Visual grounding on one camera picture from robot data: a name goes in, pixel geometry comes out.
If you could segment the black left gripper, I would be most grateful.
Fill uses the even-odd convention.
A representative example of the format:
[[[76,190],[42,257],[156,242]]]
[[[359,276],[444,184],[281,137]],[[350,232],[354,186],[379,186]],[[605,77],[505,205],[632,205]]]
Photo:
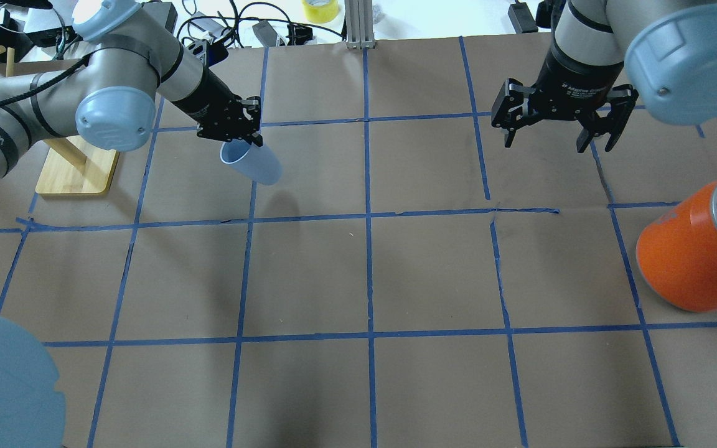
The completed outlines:
[[[262,147],[261,114],[262,101],[259,96],[247,99],[236,97],[222,104],[210,104],[197,119],[196,135],[221,142],[245,140]]]

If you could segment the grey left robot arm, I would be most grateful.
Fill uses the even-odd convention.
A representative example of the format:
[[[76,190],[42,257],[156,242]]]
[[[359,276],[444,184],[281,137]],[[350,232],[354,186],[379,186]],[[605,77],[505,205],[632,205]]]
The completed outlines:
[[[242,98],[135,1],[80,1],[72,28],[90,51],[63,71],[0,78],[0,179],[37,142],[81,136],[105,150],[145,145],[161,96],[200,138],[264,144],[261,99]]]

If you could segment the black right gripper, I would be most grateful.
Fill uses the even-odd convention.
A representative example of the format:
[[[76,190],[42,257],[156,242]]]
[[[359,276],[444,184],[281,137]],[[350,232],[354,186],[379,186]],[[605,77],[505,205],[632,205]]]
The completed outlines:
[[[492,127],[501,130],[504,147],[510,148],[523,127],[542,120],[575,121],[581,124],[577,153],[603,135],[610,135],[605,152],[612,151],[639,99],[634,85],[615,85],[622,68],[622,63],[573,67],[548,56],[534,84],[504,80],[490,111]]]

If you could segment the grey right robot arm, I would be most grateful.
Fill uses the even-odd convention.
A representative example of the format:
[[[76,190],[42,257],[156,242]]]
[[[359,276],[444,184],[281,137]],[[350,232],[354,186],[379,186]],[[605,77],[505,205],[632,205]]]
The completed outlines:
[[[577,152],[603,135],[611,151],[638,102],[665,124],[717,119],[717,1],[541,1],[510,16],[551,41],[537,80],[506,79],[490,109],[505,147],[561,120],[580,123]]]

